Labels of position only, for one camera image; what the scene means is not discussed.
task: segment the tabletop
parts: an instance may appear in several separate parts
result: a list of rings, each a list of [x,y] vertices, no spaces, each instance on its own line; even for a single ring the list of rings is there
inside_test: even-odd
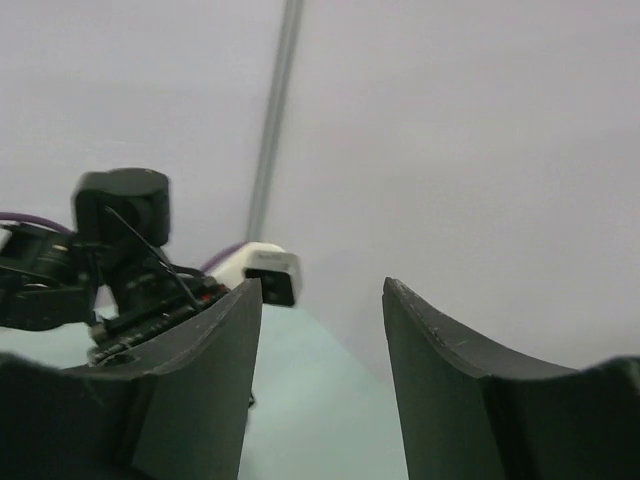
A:
[[[81,325],[0,330],[0,351],[59,368],[90,345]],[[393,390],[304,310],[264,308],[253,391],[239,480],[406,480]]]

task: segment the black wire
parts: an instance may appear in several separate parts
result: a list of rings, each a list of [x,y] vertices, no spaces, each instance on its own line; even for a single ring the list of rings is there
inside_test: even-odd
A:
[[[124,218],[122,218],[122,216],[120,216],[118,212],[116,212],[111,207],[105,207],[105,210],[109,212],[111,215],[113,215],[114,217],[116,217],[118,221],[122,223],[122,225],[124,225],[131,233],[133,233],[138,238],[138,240],[140,240],[143,243],[143,245],[147,248],[147,250],[149,250],[153,254],[153,256],[156,258],[158,263],[175,280],[176,284],[178,285],[178,288],[180,288],[180,290],[182,290],[185,296],[187,297],[187,300],[189,302],[189,305],[191,305],[191,308],[193,308],[196,312],[201,312],[202,308],[200,307],[200,303],[198,303],[198,300],[193,295],[193,292],[189,289],[187,284],[184,283],[184,280],[180,278],[180,275],[178,275],[178,273],[175,271],[175,269],[173,268],[173,265],[171,265],[169,262],[165,262],[165,260],[160,256],[160,254],[158,254],[158,252],[156,252],[156,250],[151,245],[149,245],[149,242],[147,242],[144,239],[144,237],[140,235],[135,228],[129,225],[129,223]]]

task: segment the white backdrop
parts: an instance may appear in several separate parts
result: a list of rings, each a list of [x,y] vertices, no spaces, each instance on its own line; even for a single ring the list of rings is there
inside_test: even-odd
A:
[[[242,239],[282,0],[0,0],[0,210],[72,224],[87,170],[172,181],[181,264]]]
[[[640,353],[640,4],[309,0],[265,238],[388,374],[397,276],[517,350]]]

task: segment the metal pole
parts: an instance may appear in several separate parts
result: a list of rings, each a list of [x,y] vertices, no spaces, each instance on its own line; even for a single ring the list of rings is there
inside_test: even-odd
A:
[[[287,0],[284,7],[245,236],[249,242],[259,241],[262,237],[303,5],[304,0]]]

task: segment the purple cable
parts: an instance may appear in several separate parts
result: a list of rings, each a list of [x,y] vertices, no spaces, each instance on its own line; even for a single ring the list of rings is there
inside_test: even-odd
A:
[[[51,230],[55,230],[56,232],[70,234],[73,233],[72,230],[69,230],[64,225],[60,225],[53,220],[48,220],[46,218],[37,217],[35,215],[28,215],[26,213],[13,213],[13,212],[0,212],[0,222],[23,222],[23,223],[31,223],[33,225],[39,225],[41,227],[49,228]],[[224,250],[221,250],[213,257],[211,257],[207,262],[205,262],[202,267],[200,267],[200,271],[208,272],[213,267],[217,267],[225,258],[229,255],[236,253],[242,247],[244,247],[247,242],[235,243]]]
[[[221,250],[220,252],[216,253],[213,257],[211,257],[207,262],[205,262],[205,264],[202,265],[202,267],[200,267],[200,271],[206,273],[210,271],[213,267],[217,267],[225,258],[227,258],[229,255],[236,253],[246,244],[247,242],[235,243],[225,248],[224,250]]]
[[[72,230],[69,230],[64,225],[60,225],[53,220],[47,220],[46,218],[36,217],[35,215],[28,215],[26,213],[0,212],[0,222],[32,223],[33,225],[39,225],[60,233],[73,233]]]

